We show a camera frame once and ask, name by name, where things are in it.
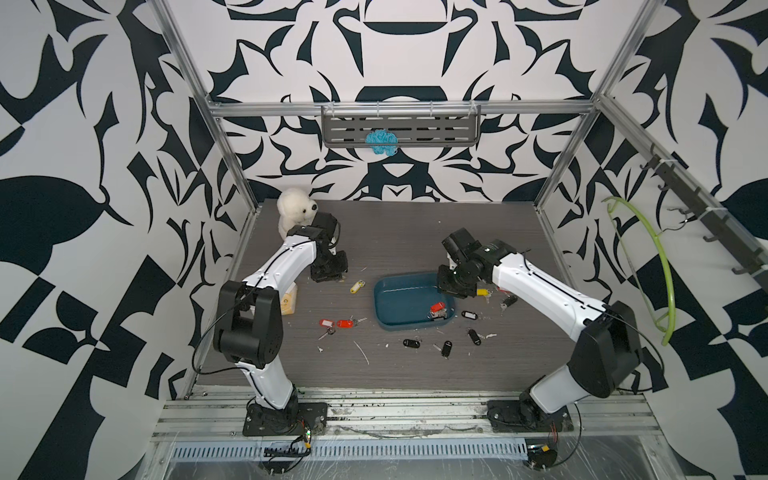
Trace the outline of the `teal plastic storage box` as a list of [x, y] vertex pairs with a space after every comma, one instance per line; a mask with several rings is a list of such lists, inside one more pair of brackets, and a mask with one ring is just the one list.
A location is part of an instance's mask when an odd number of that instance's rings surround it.
[[[384, 277], [373, 292], [376, 320], [386, 331], [441, 327], [456, 315], [455, 300], [438, 290], [435, 272]], [[437, 302], [444, 302], [447, 312], [433, 317], [430, 307]]]

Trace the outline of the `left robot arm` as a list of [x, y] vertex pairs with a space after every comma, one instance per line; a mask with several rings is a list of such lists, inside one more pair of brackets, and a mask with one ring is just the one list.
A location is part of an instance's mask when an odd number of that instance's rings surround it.
[[293, 227], [255, 273], [242, 281], [228, 281], [220, 290], [213, 348], [244, 373], [263, 408], [286, 411], [295, 397], [279, 359], [282, 297], [305, 269], [316, 283], [342, 279], [348, 261], [337, 248], [339, 237], [336, 217], [321, 212], [311, 225]]

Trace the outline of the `long yellow key tag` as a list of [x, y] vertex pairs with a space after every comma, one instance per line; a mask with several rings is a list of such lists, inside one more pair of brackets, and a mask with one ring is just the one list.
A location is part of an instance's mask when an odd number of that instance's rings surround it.
[[366, 282], [364, 280], [358, 280], [350, 287], [350, 293], [356, 294], [358, 293], [364, 286], [366, 285]]

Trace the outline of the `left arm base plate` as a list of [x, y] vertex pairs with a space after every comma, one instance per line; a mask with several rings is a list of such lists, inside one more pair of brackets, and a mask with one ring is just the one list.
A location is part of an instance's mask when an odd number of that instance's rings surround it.
[[309, 431], [321, 434], [326, 428], [328, 404], [324, 402], [288, 403], [283, 410], [251, 403], [246, 408], [242, 428], [244, 437], [298, 436]]

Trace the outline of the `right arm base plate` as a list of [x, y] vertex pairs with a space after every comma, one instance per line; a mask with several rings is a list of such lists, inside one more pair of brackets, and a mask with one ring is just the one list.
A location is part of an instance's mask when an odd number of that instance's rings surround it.
[[555, 413], [540, 410], [530, 400], [489, 400], [486, 418], [496, 433], [571, 432], [574, 422], [567, 407]]

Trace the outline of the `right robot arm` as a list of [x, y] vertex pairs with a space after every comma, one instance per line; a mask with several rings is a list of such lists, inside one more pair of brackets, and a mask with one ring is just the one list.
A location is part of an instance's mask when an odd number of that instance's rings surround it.
[[438, 289], [474, 297], [477, 283], [493, 284], [545, 315], [575, 342], [568, 362], [537, 380], [519, 397], [519, 415], [540, 423], [562, 408], [592, 396], [609, 397], [642, 363], [640, 332], [633, 310], [607, 305], [534, 266], [501, 240], [483, 244], [466, 229], [442, 241], [450, 259], [438, 268]]

